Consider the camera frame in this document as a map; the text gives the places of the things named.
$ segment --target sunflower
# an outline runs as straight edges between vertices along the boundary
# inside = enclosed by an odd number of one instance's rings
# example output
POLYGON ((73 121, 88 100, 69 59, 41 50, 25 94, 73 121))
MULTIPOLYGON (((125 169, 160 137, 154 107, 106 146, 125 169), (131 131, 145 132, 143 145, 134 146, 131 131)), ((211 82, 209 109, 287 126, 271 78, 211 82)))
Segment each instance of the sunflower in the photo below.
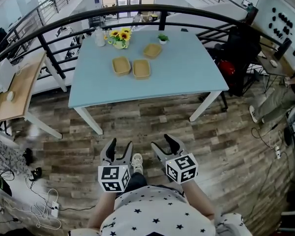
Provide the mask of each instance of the sunflower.
POLYGON ((113 31, 110 33, 110 37, 117 37, 117 36, 118 36, 118 33, 119 33, 119 31, 117 31, 117 30, 113 30, 113 31))
POLYGON ((118 34, 121 40, 129 41, 130 40, 130 33, 125 31, 120 31, 118 34))
POLYGON ((121 31, 127 32, 129 34, 132 33, 130 28, 121 28, 121 31))

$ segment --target light blue table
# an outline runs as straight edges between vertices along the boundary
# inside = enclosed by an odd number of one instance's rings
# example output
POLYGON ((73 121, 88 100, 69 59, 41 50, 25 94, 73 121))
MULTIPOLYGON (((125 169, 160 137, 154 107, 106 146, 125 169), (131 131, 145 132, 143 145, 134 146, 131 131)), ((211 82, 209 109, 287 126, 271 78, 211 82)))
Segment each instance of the light blue table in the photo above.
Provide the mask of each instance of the light blue table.
POLYGON ((85 107, 104 103, 137 100, 169 95, 211 92, 190 117, 194 121, 228 86, 220 71, 194 33, 164 31, 170 41, 162 46, 156 59, 149 59, 151 76, 136 80, 132 74, 114 74, 112 59, 126 56, 132 64, 144 59, 143 49, 149 43, 159 43, 158 31, 134 31, 128 49, 118 50, 107 44, 97 47, 93 38, 83 41, 71 87, 69 108, 98 133, 103 130, 85 107))

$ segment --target star-print shirt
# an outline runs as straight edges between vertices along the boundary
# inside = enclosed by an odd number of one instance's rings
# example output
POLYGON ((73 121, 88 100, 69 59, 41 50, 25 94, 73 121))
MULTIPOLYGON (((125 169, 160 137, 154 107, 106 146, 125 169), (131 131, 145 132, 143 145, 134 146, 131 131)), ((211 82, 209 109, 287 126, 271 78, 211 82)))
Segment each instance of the star-print shirt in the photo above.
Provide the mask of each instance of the star-print shirt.
MULTIPOLYGON (((221 226, 230 221, 231 218, 228 217, 218 226, 221 229, 221 226)), ((239 214, 236 223, 239 232, 241 228, 243 232, 247 231, 239 214)), ((181 236, 183 234, 215 236, 216 229, 213 222, 190 206, 179 192, 156 186, 145 186, 118 197, 115 201, 115 211, 105 219, 99 232, 92 229, 77 229, 70 232, 71 236, 181 236)))

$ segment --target white shoe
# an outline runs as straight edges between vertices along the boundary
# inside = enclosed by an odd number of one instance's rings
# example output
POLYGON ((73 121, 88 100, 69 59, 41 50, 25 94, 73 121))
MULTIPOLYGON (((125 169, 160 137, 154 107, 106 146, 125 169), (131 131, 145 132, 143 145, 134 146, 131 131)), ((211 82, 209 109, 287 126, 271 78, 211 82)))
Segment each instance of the white shoe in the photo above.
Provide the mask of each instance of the white shoe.
POLYGON ((254 123, 257 123, 258 120, 256 119, 256 116, 255 116, 255 108, 253 106, 249 106, 249 113, 251 115, 251 118, 253 120, 254 123))
POLYGON ((139 153, 134 154, 132 157, 132 162, 131 162, 131 165, 133 166, 133 171, 143 174, 142 163, 143 163, 142 155, 139 153))

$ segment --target wooden floor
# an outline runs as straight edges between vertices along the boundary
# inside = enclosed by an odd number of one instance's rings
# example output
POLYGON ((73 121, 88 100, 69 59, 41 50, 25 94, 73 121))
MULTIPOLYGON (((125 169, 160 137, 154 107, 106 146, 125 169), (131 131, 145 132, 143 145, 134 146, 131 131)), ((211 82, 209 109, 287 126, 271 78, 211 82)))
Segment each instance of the wooden floor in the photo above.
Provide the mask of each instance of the wooden floor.
MULTIPOLYGON (((288 209, 286 193, 294 188, 290 177, 295 176, 295 152, 292 147, 286 148, 279 138, 278 131, 283 130, 285 121, 270 135, 272 145, 274 141, 282 144, 281 151, 286 152, 289 160, 285 154, 277 160, 274 151, 252 137, 251 129, 258 126, 251 120, 248 103, 262 91, 263 85, 255 84, 242 98, 227 96, 227 113, 221 112, 222 101, 218 98, 193 123, 188 118, 199 106, 199 94, 88 107, 104 130, 102 136, 95 134, 74 110, 68 109, 69 93, 57 92, 34 96, 29 111, 62 133, 62 140, 44 132, 35 133, 35 128, 22 119, 13 121, 11 127, 18 131, 16 142, 23 148, 33 149, 36 162, 32 166, 43 169, 40 183, 46 190, 58 190, 62 208, 87 208, 96 204, 101 193, 96 181, 99 153, 113 137, 117 138, 120 153, 129 141, 134 143, 134 152, 143 155, 144 174, 150 184, 168 183, 150 143, 165 146, 163 134, 177 136, 198 160, 197 182, 217 209, 241 213, 254 236, 268 236, 277 228, 280 213, 288 209), (258 195, 268 171, 269 177, 258 195)), ((91 211, 59 212, 62 228, 58 231, 38 229, 36 219, 29 214, 15 210, 10 213, 21 218, 22 225, 35 235, 47 236, 67 235, 71 229, 85 227, 91 211)), ((0 225, 0 231, 6 228, 13 229, 15 225, 0 225)))

